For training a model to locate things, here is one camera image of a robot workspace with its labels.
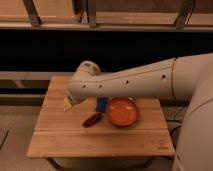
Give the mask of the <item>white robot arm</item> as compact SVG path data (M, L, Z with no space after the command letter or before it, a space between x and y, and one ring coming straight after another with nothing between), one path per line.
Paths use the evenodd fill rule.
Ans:
M213 171L213 53L111 74L84 61L68 82L67 96L73 104L98 96L187 101L172 171Z

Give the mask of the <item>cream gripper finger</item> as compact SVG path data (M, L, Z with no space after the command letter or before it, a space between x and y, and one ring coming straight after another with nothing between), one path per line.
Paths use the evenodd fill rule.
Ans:
M67 111L73 107L73 103L69 98L65 98L63 101L64 110Z

